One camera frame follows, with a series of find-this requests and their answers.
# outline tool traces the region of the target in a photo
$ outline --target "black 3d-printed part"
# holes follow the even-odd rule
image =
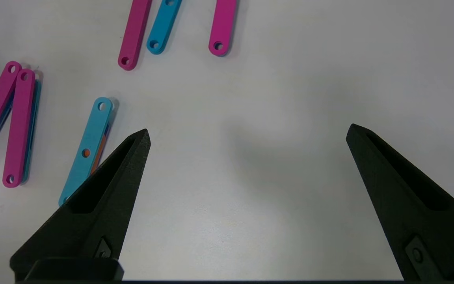
[[[127,137],[11,257],[16,281],[38,260],[118,259],[149,149],[146,129]]]
[[[369,129],[346,142],[404,279],[454,280],[454,198]]]

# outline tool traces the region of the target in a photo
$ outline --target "mounting hole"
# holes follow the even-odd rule
[[[122,60],[120,60],[120,62],[122,63],[122,65],[127,65],[129,64],[129,57],[122,57]]]
[[[159,47],[159,42],[157,40],[151,40],[150,47],[156,49],[157,47]]]
[[[7,177],[7,182],[9,184],[12,184],[14,181],[15,181],[15,176],[13,176],[13,174],[11,174]]]
[[[88,158],[90,156],[90,150],[89,149],[83,149],[82,156],[84,158]]]
[[[220,41],[217,41],[213,47],[216,49],[216,50],[222,50],[223,49],[223,43],[221,43]]]
[[[105,108],[106,108],[106,104],[105,103],[99,103],[97,105],[97,109],[100,110],[100,111],[103,111]]]

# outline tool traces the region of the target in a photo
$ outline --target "screw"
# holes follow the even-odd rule
[[[423,262],[423,254],[417,248],[413,248],[413,258],[416,262],[422,263]]]

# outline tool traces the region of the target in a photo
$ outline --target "white table surface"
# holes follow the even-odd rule
[[[101,96],[119,101],[104,158],[142,128],[152,141],[125,279],[400,279],[344,139],[372,129],[454,196],[454,0],[241,0],[225,58],[207,49],[214,0],[184,0],[164,53],[126,72],[130,5],[0,0],[0,73],[44,74],[16,189],[0,134],[0,283],[57,209]]]

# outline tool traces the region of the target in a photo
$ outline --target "hole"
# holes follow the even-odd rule
[[[120,60],[122,65],[127,65],[129,64],[129,57],[123,57],[122,60]]]
[[[217,41],[213,47],[216,49],[216,50],[222,50],[223,49],[223,43],[221,43],[220,41]]]
[[[82,156],[84,158],[88,158],[90,156],[90,150],[89,149],[83,149]]]
[[[157,47],[159,47],[159,42],[157,40],[150,41],[150,47],[156,49]]]
[[[105,108],[106,108],[106,104],[105,103],[99,103],[97,105],[97,109],[100,110],[100,111],[103,111]]]

